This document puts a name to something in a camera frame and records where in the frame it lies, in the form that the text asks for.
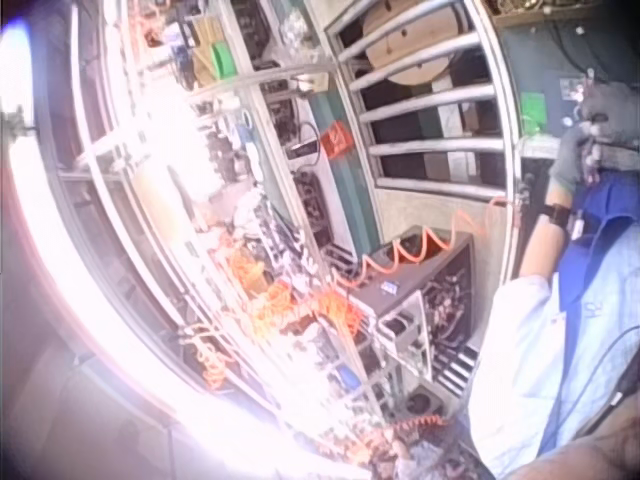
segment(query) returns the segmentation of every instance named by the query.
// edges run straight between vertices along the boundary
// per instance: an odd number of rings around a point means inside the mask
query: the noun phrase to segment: orange basket
[[[353,136],[344,124],[337,120],[322,134],[320,143],[327,152],[327,158],[333,160],[353,148]]]

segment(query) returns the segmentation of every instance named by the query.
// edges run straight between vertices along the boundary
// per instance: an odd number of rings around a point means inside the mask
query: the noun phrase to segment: wristwatch
[[[549,221],[554,225],[558,225],[562,229],[569,226],[569,218],[571,217],[571,209],[554,203],[553,205],[543,205],[542,215],[549,217]]]

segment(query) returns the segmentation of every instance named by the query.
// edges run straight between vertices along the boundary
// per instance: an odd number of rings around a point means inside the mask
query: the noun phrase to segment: green container
[[[238,74],[236,62],[233,61],[227,42],[216,42],[211,45],[211,63],[218,80],[235,77]]]

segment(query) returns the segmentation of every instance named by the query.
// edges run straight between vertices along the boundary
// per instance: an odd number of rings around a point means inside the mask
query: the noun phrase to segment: blue apron
[[[538,455],[556,448],[562,387],[576,353],[582,315],[582,297],[593,281],[609,248],[640,221],[640,177],[637,173],[602,172],[600,182],[579,191],[574,211],[582,210],[585,232],[567,246],[558,264],[560,311],[566,312],[564,365],[558,396],[549,415]]]

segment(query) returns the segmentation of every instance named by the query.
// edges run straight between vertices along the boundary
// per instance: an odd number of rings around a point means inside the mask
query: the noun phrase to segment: metal grille
[[[385,7],[391,12],[391,7],[398,3],[402,5],[397,10],[400,11],[404,8],[403,11],[390,13],[384,23],[377,22],[375,29],[369,29],[354,42],[346,42],[348,46],[345,47],[342,40],[343,34],[349,29],[353,30],[354,24],[363,24],[367,15],[378,14]],[[418,50],[409,48],[406,55],[399,58],[393,57],[389,63],[377,68],[371,69],[371,66],[368,66],[368,71],[365,71],[363,75],[356,74],[357,69],[363,70],[363,63],[368,63],[363,60],[363,54],[369,52],[372,47],[379,45],[380,42],[388,42],[390,35],[394,33],[401,32],[403,36],[406,36],[406,29],[409,26],[417,25],[415,22],[432,15],[438,15],[444,9],[453,9],[456,15],[462,18],[459,23],[465,24],[465,26],[460,27],[458,35],[431,43]],[[350,113],[355,123],[354,127],[358,130],[356,134],[360,136],[359,142],[357,142],[360,143],[360,154],[362,158],[368,159],[377,188],[449,194],[482,201],[488,201],[496,196],[506,196],[509,200],[513,200],[514,186],[520,177],[520,167],[515,162],[513,154],[513,145],[518,137],[515,102],[500,46],[481,1],[425,0],[410,5],[408,2],[357,0],[328,27],[327,33],[340,65],[340,75],[348,91],[350,100],[348,108],[352,109]],[[434,60],[447,57],[451,59],[457,56],[456,62],[464,62],[465,58],[460,55],[472,50],[478,51],[484,57],[490,77],[487,81],[453,85],[450,80],[446,79],[447,70],[453,66],[453,63],[450,62],[443,74],[426,82],[431,84],[431,93],[417,94],[411,98],[385,104],[378,108],[367,109],[365,107],[363,90],[379,86],[383,81]],[[462,64],[459,67],[466,68],[466,65]],[[441,124],[447,123],[448,120],[443,115],[453,114],[460,118],[458,108],[460,105],[485,100],[495,102],[498,117],[498,128],[490,134],[468,136],[467,131],[458,127],[457,130],[453,129],[452,135],[452,132],[448,132],[443,125],[441,138],[422,138],[386,143],[376,141],[376,135],[372,129],[374,122],[398,119],[402,115],[428,109],[438,109]],[[397,162],[402,162],[407,154],[440,154],[440,160],[442,156],[446,156],[450,167],[449,178],[444,181],[438,181],[443,180],[442,178],[431,179],[430,177],[427,177],[429,179],[398,178],[397,175],[389,175],[385,172],[381,158],[390,156],[392,160],[397,159]],[[483,156],[483,154],[491,154],[493,158],[498,158],[498,160],[504,159],[504,164],[498,165],[505,175],[504,184],[490,185],[486,182],[482,184],[479,175],[473,172],[468,177],[465,177],[464,172],[462,176],[458,175],[457,178],[456,175],[453,175],[452,166],[456,162],[459,166],[460,160],[463,163],[466,160],[469,171],[473,170],[475,165],[478,165],[482,171],[482,162],[487,156]],[[434,158],[426,155],[425,162],[435,161]]]

